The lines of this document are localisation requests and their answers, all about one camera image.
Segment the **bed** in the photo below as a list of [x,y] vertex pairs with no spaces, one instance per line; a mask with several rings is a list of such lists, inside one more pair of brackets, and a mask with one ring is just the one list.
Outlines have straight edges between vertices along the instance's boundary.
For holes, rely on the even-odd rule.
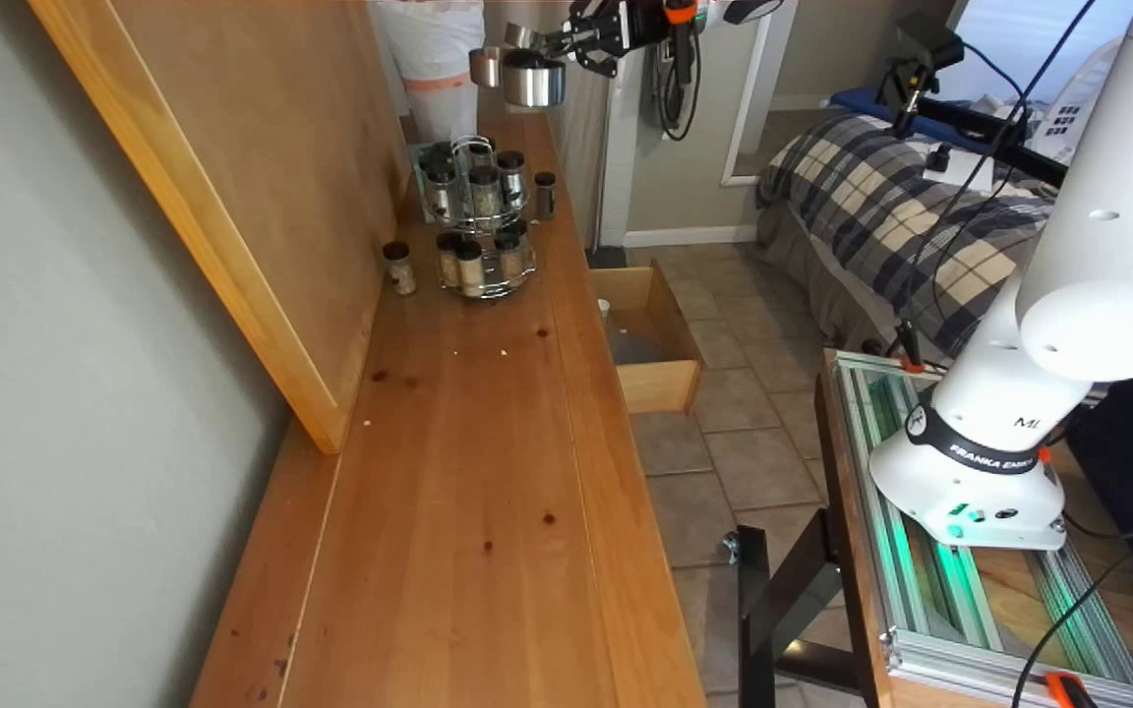
[[831,115],[759,173],[763,259],[808,288],[831,344],[885,344],[909,320],[923,355],[951,356],[1035,249],[1045,182],[997,169],[993,192],[957,195],[927,178],[934,154],[936,141],[898,141],[876,118]]

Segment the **wooden box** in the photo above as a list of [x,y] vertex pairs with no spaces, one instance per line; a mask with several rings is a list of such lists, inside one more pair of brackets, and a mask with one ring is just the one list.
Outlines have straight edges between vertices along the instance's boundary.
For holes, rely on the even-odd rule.
[[598,312],[631,411],[689,409],[700,355],[658,267],[593,267]]

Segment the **tile floor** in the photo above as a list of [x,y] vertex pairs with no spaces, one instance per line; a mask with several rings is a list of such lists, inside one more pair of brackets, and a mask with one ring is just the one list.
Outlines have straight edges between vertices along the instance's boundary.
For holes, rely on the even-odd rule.
[[[711,708],[734,708],[734,567],[721,539],[734,523],[767,529],[778,562],[826,502],[813,369],[821,342],[801,289],[751,249],[640,249],[661,263],[703,355],[691,411],[633,415],[661,535]],[[846,611],[808,632],[846,646]],[[856,708],[856,695],[778,679],[778,708]]]

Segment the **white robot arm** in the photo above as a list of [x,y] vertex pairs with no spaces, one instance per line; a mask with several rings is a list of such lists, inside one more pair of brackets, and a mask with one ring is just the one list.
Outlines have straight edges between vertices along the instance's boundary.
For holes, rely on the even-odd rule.
[[1040,445],[1094,380],[1133,377],[1133,29],[1054,216],[978,330],[868,457],[868,476],[934,539],[1054,550],[1061,487]]

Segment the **checkered bedding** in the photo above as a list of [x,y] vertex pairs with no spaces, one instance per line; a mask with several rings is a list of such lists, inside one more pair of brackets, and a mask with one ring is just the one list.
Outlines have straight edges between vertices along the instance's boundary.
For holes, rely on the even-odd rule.
[[759,173],[755,195],[759,207],[796,207],[846,271],[959,355],[997,288],[1031,255],[1054,187],[997,169],[993,195],[968,187],[951,202],[957,185],[923,178],[923,154],[888,139],[885,120],[842,115],[796,139]]

